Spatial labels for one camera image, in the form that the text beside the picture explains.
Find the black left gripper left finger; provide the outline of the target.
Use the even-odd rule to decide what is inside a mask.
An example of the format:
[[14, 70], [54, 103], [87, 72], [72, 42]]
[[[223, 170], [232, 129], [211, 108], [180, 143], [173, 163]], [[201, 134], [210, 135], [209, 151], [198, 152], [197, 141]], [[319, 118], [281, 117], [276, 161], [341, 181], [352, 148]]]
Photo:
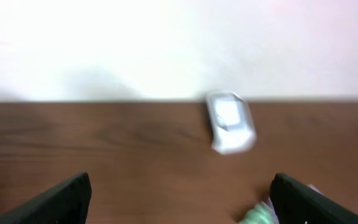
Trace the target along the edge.
[[0, 224], [85, 224], [92, 188], [82, 172], [0, 215]]

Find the mint green wipes pack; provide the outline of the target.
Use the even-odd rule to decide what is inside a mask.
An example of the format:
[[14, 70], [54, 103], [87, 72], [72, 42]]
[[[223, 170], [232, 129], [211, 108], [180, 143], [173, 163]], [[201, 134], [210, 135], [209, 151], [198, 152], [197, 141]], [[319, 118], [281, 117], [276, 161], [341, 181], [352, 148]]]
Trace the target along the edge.
[[279, 224], [273, 207], [265, 202], [256, 204], [238, 224]]

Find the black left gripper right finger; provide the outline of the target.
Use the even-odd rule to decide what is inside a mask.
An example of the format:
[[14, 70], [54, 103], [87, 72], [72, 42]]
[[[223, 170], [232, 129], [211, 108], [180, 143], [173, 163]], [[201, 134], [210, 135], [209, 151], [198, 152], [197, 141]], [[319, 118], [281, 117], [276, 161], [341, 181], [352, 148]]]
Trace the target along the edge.
[[358, 214], [284, 173], [270, 184], [270, 199], [280, 223], [358, 224]]

